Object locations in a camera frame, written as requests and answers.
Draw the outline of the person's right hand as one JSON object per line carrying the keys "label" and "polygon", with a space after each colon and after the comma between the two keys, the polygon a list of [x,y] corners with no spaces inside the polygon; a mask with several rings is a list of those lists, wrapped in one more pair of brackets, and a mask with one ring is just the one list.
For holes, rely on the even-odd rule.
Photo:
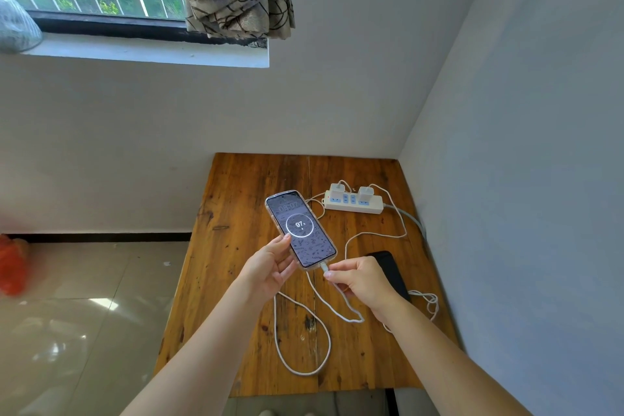
{"label": "person's right hand", "polygon": [[329,265],[328,270],[354,270],[351,284],[335,284],[345,294],[354,295],[383,324],[389,326],[389,317],[402,298],[387,281],[375,258],[355,257]]}

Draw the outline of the person's left hand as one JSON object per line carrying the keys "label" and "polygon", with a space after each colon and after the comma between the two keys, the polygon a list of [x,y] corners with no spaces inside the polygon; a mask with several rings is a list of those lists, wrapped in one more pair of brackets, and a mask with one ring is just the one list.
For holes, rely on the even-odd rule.
{"label": "person's left hand", "polygon": [[298,267],[293,251],[283,262],[272,262],[268,258],[262,247],[247,260],[235,279],[237,292],[246,303],[258,309],[276,296]]}

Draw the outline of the person's right forearm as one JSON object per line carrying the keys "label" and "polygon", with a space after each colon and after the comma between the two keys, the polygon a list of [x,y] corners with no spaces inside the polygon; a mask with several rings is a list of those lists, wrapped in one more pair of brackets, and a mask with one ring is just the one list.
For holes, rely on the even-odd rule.
{"label": "person's right forearm", "polygon": [[532,416],[433,322],[395,295],[380,312],[440,416]]}

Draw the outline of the person's left forearm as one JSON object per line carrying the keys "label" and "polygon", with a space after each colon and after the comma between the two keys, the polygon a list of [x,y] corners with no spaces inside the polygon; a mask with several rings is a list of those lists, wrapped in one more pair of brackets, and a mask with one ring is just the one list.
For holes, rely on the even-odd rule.
{"label": "person's left forearm", "polygon": [[191,339],[120,416],[220,416],[265,303],[280,282],[239,276]]}

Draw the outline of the black smartphone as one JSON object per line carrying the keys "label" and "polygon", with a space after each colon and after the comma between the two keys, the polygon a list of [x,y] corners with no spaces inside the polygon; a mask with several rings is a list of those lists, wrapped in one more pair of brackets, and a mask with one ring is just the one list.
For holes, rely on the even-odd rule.
{"label": "black smartphone", "polygon": [[370,253],[368,256],[375,258],[394,291],[405,301],[410,302],[408,288],[405,285],[393,255],[389,251],[383,250]]}

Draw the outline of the white power strip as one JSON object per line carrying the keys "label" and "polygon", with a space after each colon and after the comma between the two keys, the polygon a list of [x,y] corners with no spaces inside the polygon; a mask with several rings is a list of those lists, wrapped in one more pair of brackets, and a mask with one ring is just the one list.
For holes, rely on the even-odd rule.
{"label": "white power strip", "polygon": [[364,214],[381,214],[384,210],[384,202],[381,196],[374,195],[370,201],[369,206],[360,206],[357,202],[356,193],[346,192],[348,194],[348,203],[345,201],[341,204],[332,204],[328,199],[329,190],[325,191],[324,198],[322,199],[322,204],[325,209],[333,210],[333,211],[342,211],[349,213],[364,213]]}

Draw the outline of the white windowsill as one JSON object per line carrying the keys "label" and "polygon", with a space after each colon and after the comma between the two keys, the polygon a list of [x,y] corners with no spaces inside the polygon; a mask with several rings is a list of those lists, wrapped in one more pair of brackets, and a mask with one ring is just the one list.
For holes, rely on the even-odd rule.
{"label": "white windowsill", "polygon": [[43,41],[23,52],[40,57],[101,59],[169,65],[269,68],[269,49],[233,44],[45,33]]}

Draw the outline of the orange plastic bag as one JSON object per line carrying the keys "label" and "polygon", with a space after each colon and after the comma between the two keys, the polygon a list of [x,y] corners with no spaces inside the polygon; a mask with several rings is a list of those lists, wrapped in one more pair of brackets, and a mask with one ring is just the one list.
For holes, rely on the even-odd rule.
{"label": "orange plastic bag", "polygon": [[28,276],[29,244],[0,234],[0,292],[15,297],[24,292]]}

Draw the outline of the grey white cloth bundle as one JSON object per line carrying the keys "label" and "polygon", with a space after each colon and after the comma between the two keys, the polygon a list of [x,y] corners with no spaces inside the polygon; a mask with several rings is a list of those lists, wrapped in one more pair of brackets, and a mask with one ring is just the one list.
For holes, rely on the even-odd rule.
{"label": "grey white cloth bundle", "polygon": [[41,29],[17,0],[0,0],[0,53],[22,53],[42,41]]}

